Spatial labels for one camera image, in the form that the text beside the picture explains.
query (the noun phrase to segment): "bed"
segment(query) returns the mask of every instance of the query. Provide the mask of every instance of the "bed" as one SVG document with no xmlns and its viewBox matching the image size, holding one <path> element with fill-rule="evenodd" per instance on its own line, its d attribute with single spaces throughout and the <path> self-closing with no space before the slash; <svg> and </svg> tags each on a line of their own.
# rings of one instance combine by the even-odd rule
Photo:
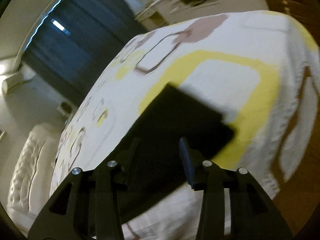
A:
<svg viewBox="0 0 320 240">
<path fill-rule="evenodd" d="M 213 161 L 247 168 L 275 198 L 308 146 L 320 64 L 308 31 L 271 11 L 202 17 L 133 38 L 63 131 L 50 195 L 72 168 L 91 170 L 108 156 L 168 82 L 236 129 Z M 124 224 L 125 239 L 194 239 L 201 203 L 202 192 L 183 185 Z"/>
<path fill-rule="evenodd" d="M 48 123 L 36 125 L 15 166 L 6 211 L 25 236 L 49 199 L 60 134 Z"/>
</svg>

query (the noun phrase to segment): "brown pattern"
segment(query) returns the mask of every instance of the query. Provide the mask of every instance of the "brown pattern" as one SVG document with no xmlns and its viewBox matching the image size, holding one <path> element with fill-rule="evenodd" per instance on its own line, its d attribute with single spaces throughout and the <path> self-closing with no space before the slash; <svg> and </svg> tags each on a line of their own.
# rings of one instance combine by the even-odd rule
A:
<svg viewBox="0 0 320 240">
<path fill-rule="evenodd" d="M 172 33 L 172 34 L 169 34 L 167 36 L 165 36 L 164 38 L 162 38 L 154 47 L 152 47 L 151 50 L 149 50 L 143 57 L 141 60 L 139 60 L 139 62 L 135 65 L 135 68 L 134 70 L 146 75 L 148 73 L 151 73 L 152 71 L 156 70 L 159 65 L 172 53 L 174 52 L 177 47 L 180 45 L 180 44 L 183 44 L 183 43 L 195 43 L 195 42 L 198 42 L 198 41 L 201 41 L 205 38 L 207 38 L 216 28 L 218 28 L 226 19 L 228 19 L 228 15 L 226 14 L 221 14 L 221 15 L 217 15 L 217 16 L 210 16 L 210 17 L 203 17 L 203 18 L 200 18 L 198 20 L 196 20 L 195 22 L 193 22 L 190 26 L 188 26 L 186 29 L 184 29 L 183 31 L 181 32 L 177 32 L 177 33 Z M 149 70 L 145 71 L 143 70 L 142 68 L 139 67 L 139 63 L 144 59 L 144 57 L 150 53 L 153 49 L 156 48 L 157 45 L 159 45 L 165 38 L 169 37 L 169 36 L 172 36 L 172 35 L 177 35 L 178 36 L 173 40 L 173 48 L 172 50 L 167 54 L 165 55 L 158 64 L 156 64 L 155 66 L 153 66 L 152 68 L 150 68 Z M 145 37 L 145 41 L 144 43 L 150 39 L 150 37 L 146 36 Z"/>
<path fill-rule="evenodd" d="M 149 32 L 141 41 L 137 43 L 137 48 L 140 48 L 143 44 L 145 44 L 154 34 L 156 33 L 156 30 Z"/>
<path fill-rule="evenodd" d="M 82 106 L 82 108 L 78 109 L 78 111 L 76 112 L 76 115 L 78 114 L 78 119 L 76 121 L 76 123 L 80 120 L 82 114 L 84 113 L 84 111 L 87 109 L 89 103 L 90 103 L 91 97 L 88 98 L 88 100 L 86 101 L 86 103 Z"/>
<path fill-rule="evenodd" d="M 132 227 L 129 225 L 129 223 L 126 223 L 126 225 L 127 225 L 128 229 L 129 229 L 130 233 L 133 234 L 133 236 L 134 236 L 134 239 L 132 239 L 132 240 L 140 240 L 141 237 L 138 236 L 138 235 L 133 231 L 133 229 L 132 229 Z"/>
<path fill-rule="evenodd" d="M 126 49 L 129 47 L 134 41 L 136 41 L 137 37 L 134 37 L 131 41 L 129 41 L 122 49 Z"/>
<path fill-rule="evenodd" d="M 291 134 L 291 132 L 293 131 L 293 129 L 296 127 L 296 125 L 298 123 L 299 111 L 300 111 L 301 102 L 302 102 L 302 99 L 303 99 L 303 91 L 304 91 L 304 88 L 305 88 L 306 81 L 307 81 L 308 77 L 311 77 L 310 68 L 308 66 L 305 66 L 304 73 L 303 73 L 302 84 L 301 84 L 300 89 L 298 90 L 298 95 L 297 95 L 297 99 L 298 99 L 297 109 L 293 113 L 291 119 L 289 120 L 288 127 L 284 132 L 284 135 L 283 135 L 283 137 L 282 137 L 282 139 L 280 141 L 280 144 L 278 146 L 278 149 L 277 149 L 277 152 L 276 152 L 276 156 L 273 159 L 272 164 L 271 164 L 270 171 L 273 174 L 273 176 L 275 177 L 275 179 L 278 181 L 280 189 L 283 187 L 283 184 L 284 184 L 284 175 L 283 175 L 283 172 L 282 172 L 281 166 L 280 166 L 281 150 L 283 148 L 283 145 L 284 145 L 285 141 L 287 140 L 287 138 L 289 137 L 289 135 Z"/>
<path fill-rule="evenodd" d="M 201 41 L 223 24 L 226 19 L 228 19 L 228 15 L 226 14 L 200 18 L 183 30 L 183 32 L 191 32 L 191 35 L 185 36 L 182 32 L 174 42 L 195 43 Z"/>
<path fill-rule="evenodd" d="M 180 32 L 183 36 L 188 36 L 190 35 L 190 32 L 187 32 L 187 31 L 182 31 Z M 145 55 L 143 55 L 143 57 L 139 60 L 139 62 L 135 65 L 134 69 L 137 70 L 138 72 L 142 73 L 142 74 L 148 74 L 154 70 L 156 70 L 156 68 L 159 67 L 159 65 L 173 52 L 176 50 L 176 48 L 180 45 L 180 43 L 182 42 L 179 42 L 177 44 L 175 44 L 175 46 L 172 48 L 172 50 L 167 54 L 165 55 L 158 64 L 156 64 L 155 66 L 153 66 L 152 68 L 150 68 L 149 70 L 145 71 L 144 69 L 140 68 L 139 67 L 139 63 L 144 59 L 144 57 L 150 53 L 157 45 L 159 45 L 161 43 L 161 41 L 163 41 L 165 38 L 167 37 L 170 37 L 170 36 L 173 36 L 173 35 L 177 35 L 177 34 L 180 34 L 180 33 L 174 33 L 174 34 L 169 34 L 168 36 L 165 36 L 163 39 L 161 39 L 151 50 L 149 50 Z"/>
<path fill-rule="evenodd" d="M 78 157 L 80 151 L 81 151 L 81 147 L 82 147 L 82 140 L 85 136 L 85 128 L 82 127 L 78 133 L 78 135 L 76 136 L 76 139 L 74 140 L 73 144 L 71 145 L 70 147 L 70 151 L 69 151 L 69 154 L 70 154 L 70 160 L 71 158 L 73 158 L 73 154 L 72 154 L 72 150 L 73 148 L 75 147 L 75 152 L 76 152 L 76 156 L 73 158 L 73 161 L 72 163 L 68 163 L 68 170 L 70 171 L 71 170 L 71 167 L 73 165 L 73 163 L 75 162 L 76 158 Z"/>
<path fill-rule="evenodd" d="M 306 67 L 304 77 L 308 76 L 310 76 L 310 70 Z M 295 173 L 288 182 L 282 184 L 281 191 L 273 200 L 293 235 L 302 229 L 320 201 L 319 138 L 320 107 L 318 106 L 316 121 L 305 155 Z"/>
<path fill-rule="evenodd" d="M 100 102 L 98 103 L 98 105 L 96 106 L 96 108 L 94 109 L 93 113 L 92 113 L 92 121 L 97 117 L 99 111 L 101 110 L 101 108 L 104 105 L 104 98 L 100 100 Z"/>
</svg>

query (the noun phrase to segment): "wall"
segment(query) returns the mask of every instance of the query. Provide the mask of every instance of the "wall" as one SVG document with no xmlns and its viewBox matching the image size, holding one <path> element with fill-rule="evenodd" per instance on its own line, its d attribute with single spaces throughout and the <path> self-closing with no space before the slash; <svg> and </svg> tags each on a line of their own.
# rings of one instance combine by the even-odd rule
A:
<svg viewBox="0 0 320 240">
<path fill-rule="evenodd" d="M 5 98 L 0 96 L 0 127 L 6 131 L 0 142 L 0 201 L 4 207 L 15 164 L 32 128 L 48 122 L 63 130 L 65 119 L 56 110 L 61 100 L 38 76 L 12 88 Z"/>
<path fill-rule="evenodd" d="M 11 0 L 0 18 L 0 60 L 18 54 L 29 32 L 33 32 L 57 1 Z"/>
<path fill-rule="evenodd" d="M 0 64 L 6 72 L 19 67 L 22 53 L 38 25 L 59 0 L 11 0 L 0 18 Z M 132 10 L 139 11 L 143 0 L 126 0 Z"/>
</svg>

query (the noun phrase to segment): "wooden floor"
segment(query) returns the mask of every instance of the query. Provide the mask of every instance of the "wooden floor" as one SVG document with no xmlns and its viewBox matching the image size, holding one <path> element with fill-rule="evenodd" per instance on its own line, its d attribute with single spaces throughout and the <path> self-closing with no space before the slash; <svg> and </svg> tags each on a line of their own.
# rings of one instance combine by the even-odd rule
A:
<svg viewBox="0 0 320 240">
<path fill-rule="evenodd" d="M 295 174 L 274 203 L 296 235 L 320 202 L 320 107 L 310 143 Z"/>
</svg>

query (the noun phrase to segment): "bedspread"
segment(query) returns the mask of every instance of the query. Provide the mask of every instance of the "bedspread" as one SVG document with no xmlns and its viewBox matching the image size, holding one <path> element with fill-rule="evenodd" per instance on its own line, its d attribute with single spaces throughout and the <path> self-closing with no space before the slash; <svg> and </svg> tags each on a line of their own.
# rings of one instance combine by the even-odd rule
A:
<svg viewBox="0 0 320 240">
<path fill-rule="evenodd" d="M 72 168 L 94 169 L 105 159 L 171 82 L 217 109 L 236 129 L 213 161 L 226 169 L 246 167 L 273 198 L 280 190 L 277 167 L 271 168 L 274 160 L 287 181 L 308 144 L 319 73 L 312 36 L 296 20 L 276 12 L 224 13 L 138 35 L 106 67 L 63 131 L 51 194 Z M 174 196 L 181 192 L 188 193 L 178 201 Z M 183 186 L 163 201 L 190 207 L 200 200 Z M 169 216 L 167 212 L 146 222 L 151 220 L 145 215 L 124 230 L 128 238 L 132 230 L 141 233 Z M 162 229 L 168 236 L 180 226 Z"/>
</svg>

